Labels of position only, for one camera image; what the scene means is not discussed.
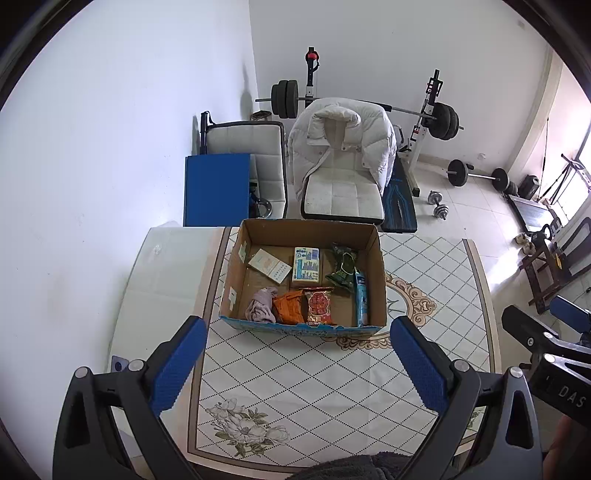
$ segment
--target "green snack bag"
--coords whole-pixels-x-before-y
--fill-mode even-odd
[[[348,247],[332,244],[332,250],[336,258],[334,273],[328,274],[326,279],[337,287],[346,288],[355,293],[355,261],[357,252]]]

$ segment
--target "white puffer jacket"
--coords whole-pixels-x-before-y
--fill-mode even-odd
[[[374,103],[346,98],[315,100],[298,116],[287,143],[288,168],[293,169],[294,188],[301,199],[306,178],[328,157],[330,145],[324,120],[346,122],[342,149],[361,149],[362,165],[371,173],[380,194],[390,181],[396,156],[396,137],[386,112]]]

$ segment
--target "chrome dumbbell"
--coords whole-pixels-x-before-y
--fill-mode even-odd
[[[449,207],[444,203],[441,203],[442,200],[443,197],[441,196],[441,193],[435,192],[434,190],[431,190],[429,197],[427,197],[427,203],[429,205],[437,205],[433,210],[433,216],[445,220],[449,213]]]

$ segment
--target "flower print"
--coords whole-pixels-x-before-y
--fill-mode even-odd
[[[239,443],[261,443],[265,439],[266,428],[252,420],[240,417],[229,417],[224,431]]]
[[[226,420],[228,417],[244,411],[244,407],[237,407],[236,399],[231,398],[230,400],[225,400],[224,402],[217,402],[213,407],[206,408],[205,410],[215,419]]]
[[[287,443],[290,439],[290,434],[283,425],[277,427],[270,427],[265,433],[265,438],[273,440],[274,443]]]

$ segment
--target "shoe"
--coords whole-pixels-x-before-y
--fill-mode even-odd
[[[531,243],[531,242],[527,242],[527,244],[525,244],[523,247],[521,247],[521,251],[525,255],[533,255],[533,254],[535,254],[534,244]]]
[[[526,234],[520,233],[515,237],[515,243],[517,245],[527,245],[530,242],[530,239],[527,237]]]

